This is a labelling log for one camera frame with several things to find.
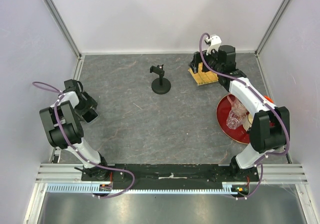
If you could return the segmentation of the black phone stand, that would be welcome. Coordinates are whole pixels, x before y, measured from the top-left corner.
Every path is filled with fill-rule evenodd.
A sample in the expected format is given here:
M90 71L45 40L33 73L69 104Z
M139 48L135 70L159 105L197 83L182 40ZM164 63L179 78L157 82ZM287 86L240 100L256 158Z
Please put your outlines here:
M151 84L152 91L161 95L168 93L171 89L171 83L168 79L164 78L165 71L163 65L152 65L150 67L150 73L155 73L159 76Z

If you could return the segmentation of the clear glass cup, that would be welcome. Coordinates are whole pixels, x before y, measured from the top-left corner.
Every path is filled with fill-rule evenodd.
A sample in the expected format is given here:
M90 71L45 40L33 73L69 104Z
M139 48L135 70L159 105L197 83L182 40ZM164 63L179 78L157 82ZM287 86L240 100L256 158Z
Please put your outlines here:
M242 125L247 116L247 109L236 97L232 100L231 95L228 95L227 100L231 105L231 110L228 114L226 124L230 129L235 130Z

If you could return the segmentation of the woven bamboo tray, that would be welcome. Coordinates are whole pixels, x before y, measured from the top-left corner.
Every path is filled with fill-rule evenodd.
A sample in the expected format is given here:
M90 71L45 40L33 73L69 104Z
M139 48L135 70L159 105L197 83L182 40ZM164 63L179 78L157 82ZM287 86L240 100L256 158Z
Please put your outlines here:
M218 82L218 76L215 73L211 71L202 72L202 67L203 64L200 63L198 65L198 73L193 73L192 68L188 69L198 86Z

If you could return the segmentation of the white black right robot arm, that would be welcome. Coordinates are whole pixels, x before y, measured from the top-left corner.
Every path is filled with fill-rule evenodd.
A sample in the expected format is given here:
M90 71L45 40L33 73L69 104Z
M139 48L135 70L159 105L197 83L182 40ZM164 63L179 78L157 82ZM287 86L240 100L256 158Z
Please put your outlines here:
M290 146L290 112L286 107L277 107L261 95L247 76L236 67L236 49L222 45L218 49L196 51L189 66L193 73L202 71L217 74L218 82L237 98L253 116L249 131L249 144L230 162L229 175L235 181L242 180L247 170L256 166L267 155L277 155L276 150Z

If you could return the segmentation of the black phone clear case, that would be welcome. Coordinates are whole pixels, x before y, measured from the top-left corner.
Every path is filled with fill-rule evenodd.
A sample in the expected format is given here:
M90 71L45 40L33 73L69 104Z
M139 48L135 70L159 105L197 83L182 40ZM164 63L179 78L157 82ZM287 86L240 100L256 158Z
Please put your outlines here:
M98 117L97 112L94 109L90 109L86 113L83 114L83 119L87 122L90 123L92 122L95 118Z

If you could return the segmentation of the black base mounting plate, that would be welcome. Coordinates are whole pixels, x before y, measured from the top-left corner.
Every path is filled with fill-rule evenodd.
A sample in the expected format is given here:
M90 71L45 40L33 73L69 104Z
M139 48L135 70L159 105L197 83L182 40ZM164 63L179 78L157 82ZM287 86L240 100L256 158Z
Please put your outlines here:
M82 181L112 181L116 189L126 189L132 183L134 189L200 189L219 188L223 182L247 183L259 181L257 168L234 171L230 166L218 164L116 164L120 171L107 171L96 177L84 168L76 168L82 172Z

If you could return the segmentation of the orange plastic bowl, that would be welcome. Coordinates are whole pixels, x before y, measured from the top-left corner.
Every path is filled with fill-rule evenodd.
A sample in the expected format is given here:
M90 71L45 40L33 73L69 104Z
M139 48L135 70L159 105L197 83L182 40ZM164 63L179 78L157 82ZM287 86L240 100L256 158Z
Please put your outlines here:
M272 99L270 99L268 96L264 96L266 100L268 100L269 102L273 103Z

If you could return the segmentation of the cream ceramic cup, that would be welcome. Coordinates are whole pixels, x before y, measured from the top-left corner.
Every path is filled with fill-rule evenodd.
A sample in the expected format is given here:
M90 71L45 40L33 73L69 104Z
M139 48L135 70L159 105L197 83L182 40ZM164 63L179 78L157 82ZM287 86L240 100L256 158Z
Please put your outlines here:
M245 131L248 131L251 128L252 122L253 122L253 116L250 113L248 113L242 122L242 126Z

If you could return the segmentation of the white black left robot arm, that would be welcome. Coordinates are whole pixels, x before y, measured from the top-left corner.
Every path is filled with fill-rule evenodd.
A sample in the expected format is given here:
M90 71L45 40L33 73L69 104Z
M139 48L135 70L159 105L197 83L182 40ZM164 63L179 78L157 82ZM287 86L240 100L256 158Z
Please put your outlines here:
M72 153L82 163L84 181L108 181L112 172L105 158L84 138L81 122L90 123L98 117L98 103L84 91L80 81L69 79L63 91L47 85L47 91L58 94L57 101L40 110L40 119L49 144Z

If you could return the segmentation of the red round tray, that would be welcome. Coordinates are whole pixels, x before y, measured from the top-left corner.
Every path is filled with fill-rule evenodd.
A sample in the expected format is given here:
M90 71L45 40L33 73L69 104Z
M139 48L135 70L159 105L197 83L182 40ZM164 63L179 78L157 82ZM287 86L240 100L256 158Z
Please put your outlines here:
M250 136L249 133L247 133L247 130L243 127L243 124L241 124L236 129L230 129L227 126L227 117L229 116L229 112L231 111L231 104L228 100L228 96L232 101L234 101L235 97L233 95L226 95L224 96L220 102L217 105L216 109L216 118L218 121L218 124L222 131L232 140L248 145L250 143Z

